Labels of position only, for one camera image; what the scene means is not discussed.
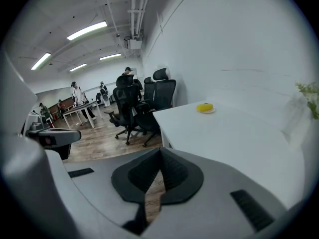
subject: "pipe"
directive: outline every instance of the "pipe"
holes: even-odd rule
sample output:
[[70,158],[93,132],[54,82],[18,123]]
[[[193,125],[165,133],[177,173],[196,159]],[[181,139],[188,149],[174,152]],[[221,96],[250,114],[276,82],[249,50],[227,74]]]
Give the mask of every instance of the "pipe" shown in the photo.
[[[135,10],[136,0],[131,0],[131,10]],[[131,35],[134,38],[134,12],[131,12]]]
[[[144,1],[144,6],[143,6],[143,10],[145,10],[147,3],[148,3],[148,0],[145,0],[145,1]],[[142,17],[141,17],[141,21],[140,21],[140,26],[139,26],[139,29],[137,29],[137,30],[138,30],[138,31],[137,31],[138,36],[140,36],[140,30],[141,30],[141,26],[142,26],[142,21],[143,21],[144,13],[142,13]]]
[[[140,0],[139,10],[142,10],[142,9],[143,9],[144,3],[145,3],[144,0]],[[139,12],[138,20],[137,20],[137,22],[136,22],[136,27],[135,27],[135,34],[136,34],[136,35],[138,34],[138,31],[139,31],[141,16],[142,16],[142,13]]]
[[[106,3],[108,4],[108,8],[109,8],[109,11],[110,11],[110,14],[111,14],[111,18],[112,18],[112,22],[113,22],[113,25],[114,25],[114,28],[115,28],[115,31],[116,31],[116,35],[119,34],[118,32],[118,29],[116,28],[116,25],[115,25],[115,21],[114,21],[114,18],[113,18],[113,13],[112,13],[112,9],[111,9],[111,5],[110,5],[110,1],[109,0],[106,0]],[[124,53],[124,56],[126,57],[126,52],[124,50],[124,47],[123,47],[123,44],[121,42],[121,40],[118,38],[119,40],[119,44],[121,45],[121,48],[123,50],[123,53]]]

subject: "wooden floor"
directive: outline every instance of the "wooden floor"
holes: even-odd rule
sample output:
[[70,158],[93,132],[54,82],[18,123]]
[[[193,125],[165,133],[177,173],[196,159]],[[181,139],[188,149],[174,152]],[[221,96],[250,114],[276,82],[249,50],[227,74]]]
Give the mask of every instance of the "wooden floor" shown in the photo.
[[[81,162],[91,161],[103,158],[112,158],[129,154],[132,152],[153,149],[162,147],[160,135],[155,136],[146,148],[142,147],[142,144],[146,141],[151,133],[142,135],[140,132],[133,132],[134,135],[130,137],[130,145],[126,145],[126,134],[119,135],[119,139],[115,139],[115,135],[122,131],[123,127],[115,127],[114,124],[109,122],[109,115],[106,112],[114,111],[118,112],[116,104],[112,104],[108,108],[100,106],[103,119],[98,115],[97,110],[93,110],[93,114],[97,117],[94,121],[95,128],[92,128],[89,122],[83,123],[83,125],[77,124],[79,122],[76,114],[68,116],[68,122],[72,129],[81,131],[82,138],[72,144],[70,156],[63,162]],[[59,119],[54,122],[55,127],[68,128],[66,122],[63,119]],[[148,222],[152,222],[160,210],[160,196],[165,193],[163,178],[161,173],[157,175],[153,184],[149,188],[145,195],[146,215]]]

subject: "yellow object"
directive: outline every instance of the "yellow object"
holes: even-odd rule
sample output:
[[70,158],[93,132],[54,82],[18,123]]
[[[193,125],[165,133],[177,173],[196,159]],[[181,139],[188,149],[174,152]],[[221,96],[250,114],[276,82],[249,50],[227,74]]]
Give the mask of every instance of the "yellow object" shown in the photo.
[[201,105],[197,106],[197,110],[199,112],[205,112],[205,111],[212,110],[212,109],[214,109],[213,104],[201,104]]

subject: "ceiling light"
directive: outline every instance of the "ceiling light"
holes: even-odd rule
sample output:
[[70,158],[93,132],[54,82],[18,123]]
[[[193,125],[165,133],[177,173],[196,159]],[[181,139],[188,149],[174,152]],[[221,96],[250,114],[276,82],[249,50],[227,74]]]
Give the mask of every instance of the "ceiling light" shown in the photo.
[[31,68],[31,70],[35,70],[39,65],[41,65],[43,63],[44,60],[46,60],[51,54],[50,53],[46,53],[43,57],[40,58],[40,60],[38,62],[36,62],[36,64]]
[[100,58],[100,60],[103,60],[103,59],[106,59],[106,58],[113,58],[113,57],[117,57],[117,56],[120,56],[120,55],[121,54],[115,54],[115,55],[111,55],[111,56]]
[[87,28],[84,28],[84,29],[82,29],[82,30],[80,30],[80,31],[78,31],[78,32],[76,32],[76,33],[74,33],[74,34],[71,34],[69,37],[67,37],[69,40],[73,40],[73,39],[75,39],[75,38],[77,38],[77,37],[79,37],[79,36],[81,36],[81,35],[83,35],[83,34],[86,34],[86,33],[88,33],[88,32],[91,32],[91,31],[93,31],[93,30],[96,30],[96,29],[99,29],[99,28],[101,28],[101,27],[105,27],[105,26],[107,26],[107,24],[106,24],[106,22],[105,21],[102,21],[101,23],[97,23],[97,24],[95,24],[95,25],[92,25],[92,26],[89,26],[89,27],[87,27]]
[[70,72],[72,72],[72,71],[74,71],[74,70],[76,70],[76,69],[79,69],[79,68],[81,68],[81,67],[84,67],[84,66],[86,66],[86,64],[83,64],[83,65],[77,66],[76,68],[71,69],[71,70],[70,70]]

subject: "small plate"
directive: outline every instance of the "small plate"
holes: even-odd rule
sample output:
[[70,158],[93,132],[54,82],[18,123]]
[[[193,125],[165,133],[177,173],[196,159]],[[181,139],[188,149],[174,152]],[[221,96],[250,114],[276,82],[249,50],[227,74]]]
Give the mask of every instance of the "small plate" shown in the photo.
[[211,110],[208,110],[208,111],[204,111],[204,112],[200,112],[200,111],[198,111],[199,113],[202,113],[202,114],[212,114],[212,113],[214,113],[216,111],[216,109],[214,108],[214,109],[211,109]]

